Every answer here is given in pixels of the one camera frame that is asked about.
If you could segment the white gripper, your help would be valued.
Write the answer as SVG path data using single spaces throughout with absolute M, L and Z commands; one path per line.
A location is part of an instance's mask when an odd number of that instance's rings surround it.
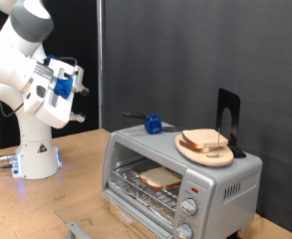
M 24 111 L 54 128 L 64 127 L 69 120 L 84 122 L 84 114 L 71 113 L 74 67 L 57 59 L 48 59 L 46 63 L 35 68 L 33 82 L 24 94 Z M 80 85 L 75 92 L 87 97 L 90 90 Z

